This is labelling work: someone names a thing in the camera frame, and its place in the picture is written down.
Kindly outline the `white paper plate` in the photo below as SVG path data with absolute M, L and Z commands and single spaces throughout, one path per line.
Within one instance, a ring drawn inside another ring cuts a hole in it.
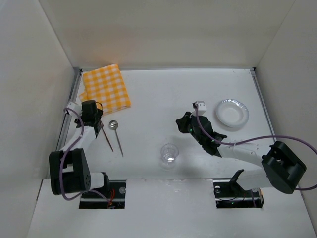
M 215 113 L 221 123 L 231 128 L 242 128 L 250 117 L 248 108 L 235 99 L 220 101 Z

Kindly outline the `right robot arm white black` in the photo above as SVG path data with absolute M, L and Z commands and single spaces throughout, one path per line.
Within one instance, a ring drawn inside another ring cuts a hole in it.
M 307 170 L 306 165 L 283 142 L 272 145 L 230 142 L 224 134 L 213 130 L 205 116 L 191 112 L 176 120 L 178 130 L 191 134 L 212 156 L 231 158 L 256 165 L 255 170 L 239 169 L 231 178 L 232 187 L 243 190 L 274 187 L 285 194 L 292 194 Z

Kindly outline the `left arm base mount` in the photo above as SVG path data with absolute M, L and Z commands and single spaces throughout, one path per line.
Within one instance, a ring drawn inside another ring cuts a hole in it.
M 95 188 L 95 191 L 84 193 L 81 196 L 79 209 L 114 210 L 125 208 L 125 180 L 111 180 L 109 188 Z

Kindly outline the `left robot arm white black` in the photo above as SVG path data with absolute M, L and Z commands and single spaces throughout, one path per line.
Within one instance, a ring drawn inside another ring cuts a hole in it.
M 73 137 L 59 151 L 49 155 L 51 188 L 54 195 L 71 201 L 86 192 L 99 195 L 105 200 L 110 195 L 110 182 L 105 172 L 91 173 L 86 152 L 103 128 L 103 109 L 94 100 L 81 105 L 69 102 L 64 112 L 75 118 Z

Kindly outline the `yellow white checkered cloth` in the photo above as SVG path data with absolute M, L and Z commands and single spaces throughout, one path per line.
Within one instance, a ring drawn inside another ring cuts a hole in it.
M 125 83 L 118 65 L 111 64 L 83 74 L 84 92 L 79 99 L 94 100 L 97 108 L 108 115 L 131 107 Z

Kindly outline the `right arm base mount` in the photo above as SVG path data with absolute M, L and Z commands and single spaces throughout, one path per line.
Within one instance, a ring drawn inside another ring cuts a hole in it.
M 259 188 L 243 190 L 228 179 L 213 180 L 213 192 L 218 209 L 262 208 L 264 198 Z

